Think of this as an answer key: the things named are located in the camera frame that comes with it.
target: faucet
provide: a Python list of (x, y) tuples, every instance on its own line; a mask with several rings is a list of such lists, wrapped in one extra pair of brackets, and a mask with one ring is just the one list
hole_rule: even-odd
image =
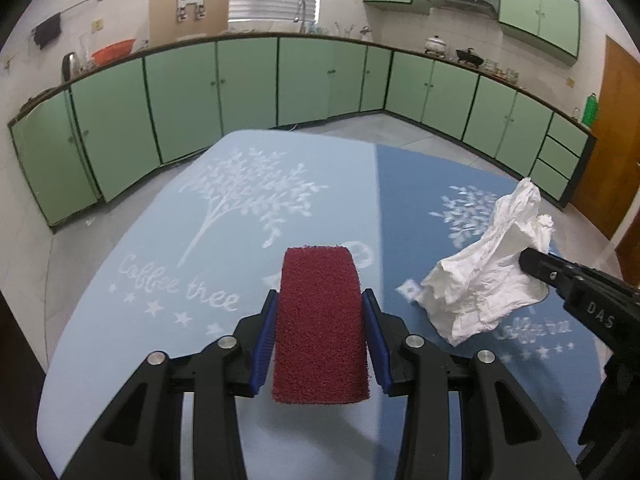
[(302, 7), (302, 23), (300, 23), (300, 34), (304, 34), (305, 30), (305, 22), (306, 22), (306, 1), (300, 0), (298, 2), (298, 8), (296, 9), (296, 17), (293, 19), (293, 23), (297, 23), (300, 21), (300, 7)]

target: white pot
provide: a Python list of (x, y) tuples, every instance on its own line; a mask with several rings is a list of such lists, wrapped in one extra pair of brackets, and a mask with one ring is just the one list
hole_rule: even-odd
[(427, 38), (424, 48), (425, 50), (444, 54), (445, 56), (447, 54), (447, 42), (441, 40), (438, 36), (431, 36), (430, 38)]

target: kitchen counter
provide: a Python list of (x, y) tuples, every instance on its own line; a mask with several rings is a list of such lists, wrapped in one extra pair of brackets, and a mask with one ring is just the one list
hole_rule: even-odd
[(393, 47), (389, 47), (386, 46), (384, 44), (380, 44), (380, 43), (374, 43), (372, 41), (362, 41), (362, 40), (356, 40), (353, 38), (341, 38), (339, 36), (325, 36), (325, 35), (319, 35), (319, 34), (298, 34), (295, 32), (251, 32), (251, 33), (246, 33), (246, 32), (242, 32), (242, 33), (223, 33), (223, 34), (219, 34), (217, 36), (209, 36), (206, 38), (194, 38), (193, 40), (186, 40), (186, 41), (177, 41), (174, 43), (167, 43), (161, 46), (157, 46), (157, 47), (153, 47), (153, 48), (143, 48), (140, 50), (137, 50), (136, 52), (133, 52), (132, 54), (130, 54), (129, 56), (125, 56), (125, 57), (121, 57), (119, 59), (116, 59), (114, 61), (111, 61), (105, 65), (96, 67), (94, 70), (91, 70), (89, 72), (84, 72), (81, 75), (79, 75), (78, 77), (72, 79), (69, 82), (63, 83), (57, 87), (53, 87), (50, 89), (47, 89), (46, 91), (44, 91), (42, 94), (37, 95), (35, 98), (31, 99), (30, 101), (28, 101), (25, 105), (23, 105), (20, 109), (20, 112), (9, 121), (8, 126), (11, 127), (13, 124), (15, 124), (17, 121), (19, 121), (21, 118), (23, 118), (25, 115), (27, 115), (31, 110), (33, 110), (38, 104), (40, 104), (43, 101), (46, 101), (47, 99), (49, 99), (50, 97), (54, 96), (55, 94), (62, 92), (65, 89), (68, 89), (72, 84), (88, 77), (91, 76), (95, 73), (101, 72), (103, 70), (106, 70), (108, 68), (111, 68), (113, 66), (119, 65), (121, 63), (125, 63), (127, 61), (131, 61), (133, 59), (139, 59), (141, 57), (146, 57), (146, 56), (150, 56), (151, 54), (156, 54), (158, 52), (163, 52), (165, 50), (171, 50), (174, 48), (180, 48), (180, 47), (184, 47), (184, 46), (190, 46), (190, 45), (194, 45), (194, 44), (200, 44), (200, 43), (209, 43), (211, 41), (223, 41), (223, 40), (237, 40), (237, 39), (241, 39), (241, 38), (318, 38), (318, 39), (322, 39), (322, 40), (332, 40), (332, 41), (345, 41), (348, 43), (357, 43), (357, 44), (364, 44), (364, 45), (370, 45), (370, 46), (376, 46), (376, 47), (380, 47), (380, 48), (388, 48), (389, 50), (395, 51), (395, 52), (404, 52), (406, 54), (412, 54), (414, 56), (421, 56), (421, 57), (425, 57), (428, 59), (434, 59), (437, 60), (439, 62), (442, 63), (447, 63), (453, 66), (457, 66), (460, 68), (463, 68), (464, 70), (469, 70), (470, 72), (475, 72), (478, 73), (480, 75), (482, 75), (483, 77), (492, 79), (494, 81), (497, 81), (500, 84), (503, 84), (505, 86), (508, 86), (509, 88), (513, 88), (515, 90), (517, 90), (518, 92), (525, 94), (529, 97), (531, 97), (532, 99), (535, 99), (536, 101), (540, 102), (541, 104), (545, 105), (546, 107), (550, 108), (551, 110), (553, 110), (556, 114), (564, 117), (565, 119), (569, 120), (572, 124), (574, 124), (575, 126), (578, 126), (581, 130), (583, 130), (585, 133), (591, 135), (591, 129), (588, 128), (587, 126), (585, 126), (584, 124), (576, 121), (574, 118), (572, 118), (571, 116), (569, 116), (568, 114), (564, 113), (562, 110), (560, 110), (559, 108), (553, 106), (552, 104), (549, 104), (549, 102), (546, 102), (545, 100), (541, 99), (540, 97), (538, 97), (535, 94), (532, 94), (531, 92), (520, 88), (517, 85), (513, 85), (511, 83), (509, 83), (508, 81), (505, 81), (502, 78), (499, 78), (495, 75), (491, 75), (488, 74), (487, 72), (484, 72), (483, 70), (479, 70), (479, 69), (475, 69), (469, 66), (463, 66), (460, 65), (459, 63), (456, 63), (455, 61), (452, 60), (448, 60), (448, 59), (441, 59), (437, 56), (430, 56), (429, 54), (423, 54), (421, 52), (414, 52), (412, 50), (403, 50), (400, 48), (393, 48)]

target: green bottle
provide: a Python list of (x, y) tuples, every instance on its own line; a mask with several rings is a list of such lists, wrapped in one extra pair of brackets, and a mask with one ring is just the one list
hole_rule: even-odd
[(584, 105), (584, 114), (582, 115), (582, 124), (591, 126), (598, 116), (598, 99), (596, 94), (587, 97), (587, 104)]

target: crumpled white towel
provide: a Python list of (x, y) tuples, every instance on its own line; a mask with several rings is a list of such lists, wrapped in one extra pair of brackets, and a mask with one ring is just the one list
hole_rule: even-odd
[(546, 298), (546, 283), (520, 270), (527, 247), (548, 253), (553, 220), (538, 215), (540, 190), (523, 178), (499, 198), (489, 227), (475, 243), (440, 260), (422, 280), (416, 301), (438, 333), (453, 346), (488, 332), (513, 310)]

